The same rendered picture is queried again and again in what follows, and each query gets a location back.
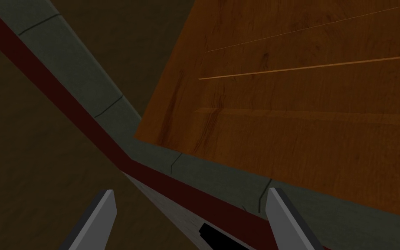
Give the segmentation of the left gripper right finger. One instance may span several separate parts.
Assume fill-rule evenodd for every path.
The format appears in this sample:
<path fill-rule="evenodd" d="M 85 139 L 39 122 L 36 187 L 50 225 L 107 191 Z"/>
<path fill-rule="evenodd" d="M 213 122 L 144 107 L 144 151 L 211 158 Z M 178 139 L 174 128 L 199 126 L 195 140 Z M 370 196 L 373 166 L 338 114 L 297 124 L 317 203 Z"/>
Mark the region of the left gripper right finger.
<path fill-rule="evenodd" d="M 267 191 L 265 212 L 279 250 L 324 250 L 280 188 L 270 188 Z"/>

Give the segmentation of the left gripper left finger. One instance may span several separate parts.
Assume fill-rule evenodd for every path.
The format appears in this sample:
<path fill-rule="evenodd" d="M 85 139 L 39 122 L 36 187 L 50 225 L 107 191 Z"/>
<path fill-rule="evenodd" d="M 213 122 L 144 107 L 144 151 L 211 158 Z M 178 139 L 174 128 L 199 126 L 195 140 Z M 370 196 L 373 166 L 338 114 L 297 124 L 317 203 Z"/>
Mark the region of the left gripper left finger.
<path fill-rule="evenodd" d="M 114 191 L 100 191 L 59 250 L 105 250 L 116 214 Z"/>

